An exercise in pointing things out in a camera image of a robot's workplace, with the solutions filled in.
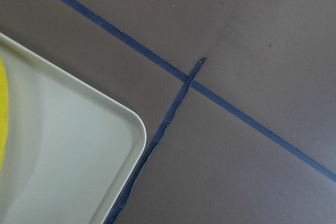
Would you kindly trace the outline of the white bear tray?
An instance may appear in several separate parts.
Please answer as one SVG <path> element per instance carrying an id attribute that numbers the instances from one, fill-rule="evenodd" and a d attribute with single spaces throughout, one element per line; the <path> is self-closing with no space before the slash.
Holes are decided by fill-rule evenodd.
<path id="1" fill-rule="evenodd" d="M 1 223 L 104 223 L 146 130 L 132 110 L 1 35 L 9 133 Z"/>

